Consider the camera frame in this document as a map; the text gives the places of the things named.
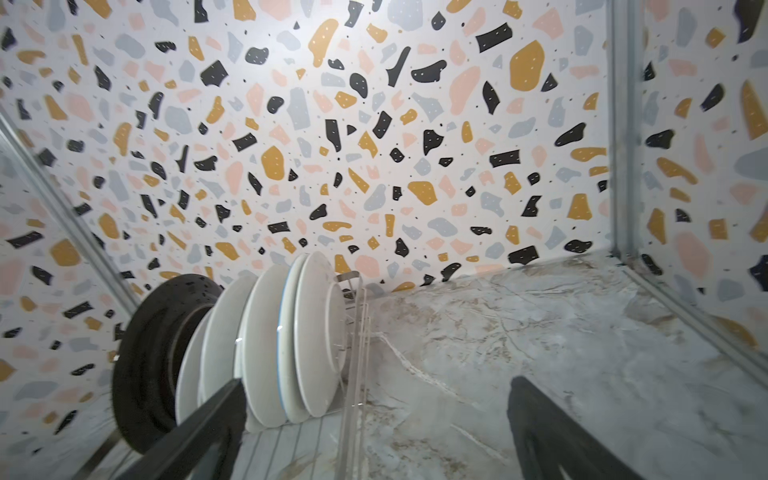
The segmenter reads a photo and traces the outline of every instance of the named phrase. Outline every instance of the white plate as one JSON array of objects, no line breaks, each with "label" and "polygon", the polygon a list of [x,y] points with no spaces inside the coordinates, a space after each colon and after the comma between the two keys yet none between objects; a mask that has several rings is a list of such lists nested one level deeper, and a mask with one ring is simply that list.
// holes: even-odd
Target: white plate
[{"label": "white plate", "polygon": [[326,414],[346,358],[344,294],[320,252],[304,263],[296,289],[293,348],[301,398],[310,414]]},{"label": "white plate", "polygon": [[211,310],[200,357],[200,396],[203,403],[229,382],[234,375],[235,340],[240,318],[257,277],[245,273],[219,296]]},{"label": "white plate", "polygon": [[277,327],[277,384],[280,387],[280,402],[292,423],[301,423],[310,417],[301,399],[299,380],[296,377],[296,357],[293,351],[293,315],[296,307],[296,288],[301,269],[309,258],[302,253],[293,261],[284,283],[283,299],[280,302],[280,324]]},{"label": "white plate", "polygon": [[249,415],[268,428],[287,420],[277,385],[277,327],[289,270],[272,265],[259,277],[246,302],[237,342],[240,362],[235,361],[235,376],[243,379]]},{"label": "white plate", "polygon": [[181,360],[179,379],[176,383],[176,424],[181,425],[197,410],[197,386],[200,383],[200,354],[203,352],[205,326],[208,324],[210,312],[205,314],[192,334],[187,344],[187,351]]}]

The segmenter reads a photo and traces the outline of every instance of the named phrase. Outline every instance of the terrazzo wall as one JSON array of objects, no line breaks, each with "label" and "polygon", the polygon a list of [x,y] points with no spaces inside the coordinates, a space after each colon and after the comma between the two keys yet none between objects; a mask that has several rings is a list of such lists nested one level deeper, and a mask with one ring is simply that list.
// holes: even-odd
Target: terrazzo wall
[{"label": "terrazzo wall", "polygon": [[6,3],[2,103],[139,295],[607,247],[603,0]]},{"label": "terrazzo wall", "polygon": [[0,185],[0,478],[16,478],[109,391],[125,318],[2,153]]},{"label": "terrazzo wall", "polygon": [[768,346],[763,0],[649,0],[642,259],[749,346]]}]

